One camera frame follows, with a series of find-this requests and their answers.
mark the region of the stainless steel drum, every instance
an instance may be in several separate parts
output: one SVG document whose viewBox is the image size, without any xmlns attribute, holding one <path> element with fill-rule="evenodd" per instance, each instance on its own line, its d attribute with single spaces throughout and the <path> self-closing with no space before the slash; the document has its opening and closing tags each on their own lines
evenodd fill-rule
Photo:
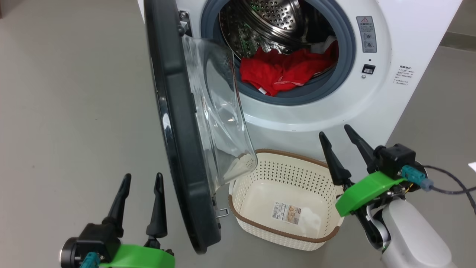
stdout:
<svg viewBox="0 0 476 268">
<path fill-rule="evenodd" d="M 219 14 L 220 29 L 238 58 L 251 58 L 262 47 L 282 54 L 325 41 L 332 30 L 311 5 L 299 0 L 231 0 Z"/>
</svg>

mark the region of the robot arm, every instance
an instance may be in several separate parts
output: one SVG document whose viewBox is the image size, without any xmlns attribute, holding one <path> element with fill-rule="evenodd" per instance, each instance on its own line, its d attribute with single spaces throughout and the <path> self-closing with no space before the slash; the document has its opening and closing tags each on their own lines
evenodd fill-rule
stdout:
<svg viewBox="0 0 476 268">
<path fill-rule="evenodd" d="M 69 238 L 59 253 L 61 268 L 173 268 L 172 250 L 160 249 L 158 238 L 167 235 L 164 181 L 158 173 L 154 187 L 154 208 L 144 246 L 123 245 L 119 238 L 124 235 L 122 220 L 124 205 L 129 195 L 131 175 L 126 174 L 114 198 L 107 217 L 101 224 L 89 223 L 78 237 Z"/>
<path fill-rule="evenodd" d="M 319 134 L 333 183 L 344 188 L 336 202 L 339 214 L 359 219 L 369 243 L 382 251 L 382 262 L 388 268 L 456 268 L 448 246 L 405 200 L 406 193 L 420 187 L 402 177 L 402 168 L 410 166 L 426 176 L 415 161 L 415 152 L 401 144 L 374 150 L 350 125 L 345 130 L 362 154 L 369 176 L 352 183 L 325 134 Z"/>
<path fill-rule="evenodd" d="M 391 237 L 382 254 L 387 268 L 456 268 L 448 246 L 412 204 L 396 199 L 382 218 Z"/>
</svg>

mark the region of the front-load washing machine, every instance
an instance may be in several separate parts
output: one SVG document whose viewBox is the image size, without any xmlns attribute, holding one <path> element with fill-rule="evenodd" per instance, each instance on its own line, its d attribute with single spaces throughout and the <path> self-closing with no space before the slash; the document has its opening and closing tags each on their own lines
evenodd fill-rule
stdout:
<svg viewBox="0 0 476 268">
<path fill-rule="evenodd" d="M 144 14 L 143 1 L 138 1 Z M 373 147 L 387 142 L 461 0 L 306 1 L 332 27 L 338 62 L 324 75 L 275 97 L 241 82 L 236 72 L 249 135 L 255 148 L 324 159 L 318 139 L 324 131 L 352 180 L 358 181 L 366 174 L 365 165 L 347 142 L 343 126 L 353 126 Z M 220 12 L 229 0 L 174 2 L 194 38 L 227 45 Z M 273 1 L 256 1 L 258 6 L 269 3 Z M 238 70 L 238 58 L 235 65 Z"/>
<path fill-rule="evenodd" d="M 348 142 L 344 125 L 352 125 L 372 147 L 387 142 L 460 3 L 145 0 L 144 5 L 139 0 L 172 178 L 197 252 L 205 252 L 207 246 L 219 241 L 216 201 L 212 197 L 217 187 L 255 167 L 256 156 L 250 148 L 324 159 L 318 138 L 324 131 L 334 152 L 352 173 L 351 179 L 363 178 L 366 165 Z M 266 28 L 243 23 L 244 28 L 229 29 L 250 16 L 276 24 Z M 323 26 L 311 31 L 305 25 L 307 21 L 318 21 Z M 242 82 L 233 68 L 219 70 L 227 64 L 238 70 L 241 57 L 256 52 L 253 46 L 290 52 L 296 48 L 295 43 L 280 43 L 273 38 L 296 27 L 307 34 L 306 40 L 318 42 L 335 36 L 338 43 L 337 63 L 305 85 L 272 97 Z M 225 50 L 206 45 L 201 39 L 211 39 Z M 224 56 L 226 51 L 231 58 Z M 224 101 L 234 88 L 239 98 Z"/>
</svg>

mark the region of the sticker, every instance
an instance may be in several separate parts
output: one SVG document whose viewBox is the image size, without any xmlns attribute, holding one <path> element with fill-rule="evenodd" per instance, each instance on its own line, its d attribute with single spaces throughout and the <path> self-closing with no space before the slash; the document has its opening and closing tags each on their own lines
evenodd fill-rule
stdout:
<svg viewBox="0 0 476 268">
<path fill-rule="evenodd" d="M 362 40 L 362 51 L 364 53 L 377 53 L 377 39 L 372 16 L 357 17 L 357 24 Z"/>
<path fill-rule="evenodd" d="M 281 202 L 274 203 L 273 214 L 271 215 L 273 219 L 298 224 L 299 216 L 301 216 L 301 209 L 299 207 Z"/>
<path fill-rule="evenodd" d="M 412 67 L 400 65 L 392 83 L 406 86 L 413 78 L 413 74 L 415 74 L 415 71 L 412 70 Z"/>
</svg>

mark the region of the basket label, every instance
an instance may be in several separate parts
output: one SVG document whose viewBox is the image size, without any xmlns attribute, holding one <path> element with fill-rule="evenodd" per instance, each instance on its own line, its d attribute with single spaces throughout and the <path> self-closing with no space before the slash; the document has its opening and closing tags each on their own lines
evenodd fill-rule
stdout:
<svg viewBox="0 0 476 268">
<path fill-rule="evenodd" d="M 274 202 L 272 218 L 292 224 L 298 224 L 301 209 L 281 202 Z"/>
</svg>

